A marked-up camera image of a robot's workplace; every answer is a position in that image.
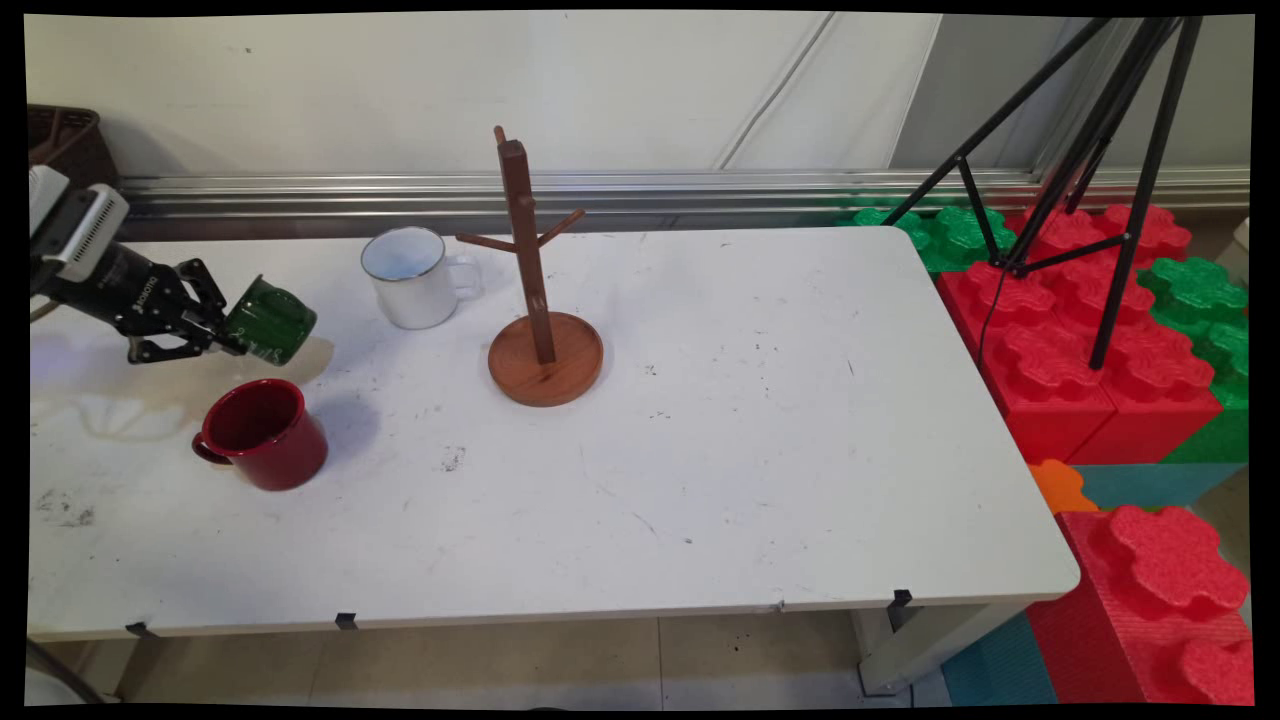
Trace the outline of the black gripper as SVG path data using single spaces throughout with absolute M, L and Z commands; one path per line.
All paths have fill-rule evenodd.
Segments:
M 248 346 L 225 333 L 197 329 L 227 324 L 227 301 L 207 265 L 197 258 L 174 266 L 154 263 L 122 243 L 110 243 L 87 279 L 58 275 L 45 281 L 45 295 L 111 325 L 127 337 L 132 365 L 200 357 L 210 352 L 244 356 Z M 151 337 L 178 338 L 163 347 Z

